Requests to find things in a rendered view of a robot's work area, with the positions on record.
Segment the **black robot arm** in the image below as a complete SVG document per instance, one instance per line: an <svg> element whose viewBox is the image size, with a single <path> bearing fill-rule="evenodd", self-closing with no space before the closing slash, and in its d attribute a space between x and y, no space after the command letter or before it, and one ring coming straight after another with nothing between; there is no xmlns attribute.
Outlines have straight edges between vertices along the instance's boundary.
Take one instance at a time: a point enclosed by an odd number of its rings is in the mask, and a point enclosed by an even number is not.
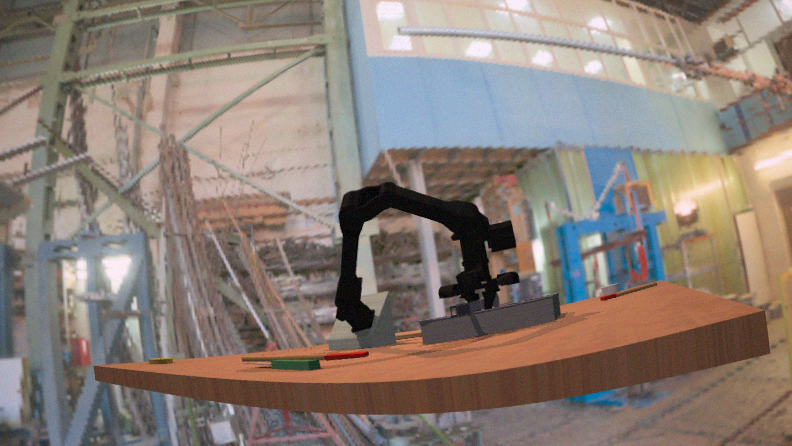
<svg viewBox="0 0 792 446"><path fill-rule="evenodd" d="M452 241L460 240L463 258L486 253L485 243L491 252L516 248L511 220L489 225L488 218L476 204L468 201L444 201L426 194L385 182L365 186L344 194L339 222L343 233L341 274L335 297L336 318L348 322L351 332L372 327L375 309L361 300L363 277L357 277L357 251L363 224L382 211L394 208L439 222L454 234ZM482 261L482 260L481 260ZM487 265L477 263L456 276L459 289L474 287L490 280Z"/></svg>

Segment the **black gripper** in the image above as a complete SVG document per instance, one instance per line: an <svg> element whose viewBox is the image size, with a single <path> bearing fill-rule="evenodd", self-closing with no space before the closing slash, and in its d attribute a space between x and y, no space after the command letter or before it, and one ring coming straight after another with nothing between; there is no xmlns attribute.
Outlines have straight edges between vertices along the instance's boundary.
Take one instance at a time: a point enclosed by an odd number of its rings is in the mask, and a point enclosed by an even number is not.
<svg viewBox="0 0 792 446"><path fill-rule="evenodd" d="M482 263L481 260L487 265L488 268L489 259L487 258L486 253L475 254L464 257L462 262L462 267L464 267L464 271L465 271L465 267L466 270L475 268L475 266L477 266L477 263ZM498 285L502 286L502 285L516 284L519 283L519 279L520 279L519 275L513 271L498 274L497 278L492 278L492 276L490 276L489 273L489 277L490 280L487 280L486 281L487 283L482 283L485 281L481 281L479 285L474 287L466 287L464 289L459 289L458 284L450 284L444 287L440 287L438 291L439 299L457 297L461 295L460 298L464 298L468 303L470 303L475 300L480 300L479 294L478 293L475 294L475 290L485 288L485 292L482 292L482 295L484 296L484 308L485 310L492 309L496 292L500 291Z"/></svg>

